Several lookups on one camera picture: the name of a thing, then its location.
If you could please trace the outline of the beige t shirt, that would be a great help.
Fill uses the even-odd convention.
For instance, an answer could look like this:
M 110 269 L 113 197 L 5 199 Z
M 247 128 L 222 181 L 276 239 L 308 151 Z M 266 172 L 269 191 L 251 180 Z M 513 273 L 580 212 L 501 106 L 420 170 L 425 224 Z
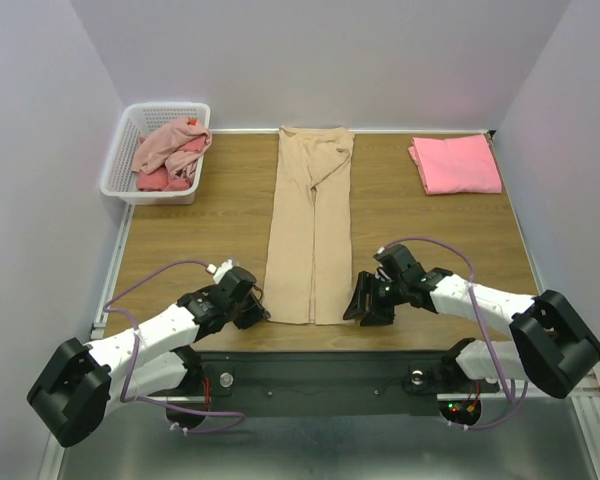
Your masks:
M 345 128 L 282 127 L 264 277 L 271 320 L 341 325 L 352 296 L 351 167 Z

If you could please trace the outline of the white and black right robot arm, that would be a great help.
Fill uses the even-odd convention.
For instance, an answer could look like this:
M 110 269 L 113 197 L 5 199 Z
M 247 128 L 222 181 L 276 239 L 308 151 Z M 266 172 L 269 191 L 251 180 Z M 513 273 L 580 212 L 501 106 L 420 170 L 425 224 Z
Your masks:
M 408 304 L 476 322 L 483 334 L 440 366 L 443 384 L 462 390 L 474 380 L 526 381 L 562 399 L 600 361 L 600 341 L 564 295 L 509 293 L 443 268 L 425 270 L 399 243 L 380 248 L 375 272 L 359 273 L 346 320 L 393 323 Z

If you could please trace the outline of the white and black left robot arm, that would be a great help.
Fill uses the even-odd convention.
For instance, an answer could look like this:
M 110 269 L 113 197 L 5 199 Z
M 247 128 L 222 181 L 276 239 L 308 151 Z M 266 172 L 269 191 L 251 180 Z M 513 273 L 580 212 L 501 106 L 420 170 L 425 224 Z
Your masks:
M 64 448 L 85 440 L 104 418 L 124 404 L 155 404 L 154 394 L 190 394 L 200 389 L 202 406 L 190 411 L 160 402 L 160 407 L 190 416 L 173 428 L 192 430 L 214 416 L 215 383 L 192 344 L 232 323 L 248 329 L 269 317 L 257 293 L 256 277 L 230 261 L 207 265 L 212 284 L 184 294 L 157 316 L 133 321 L 129 329 L 87 343 L 61 343 L 27 394 L 27 401 Z

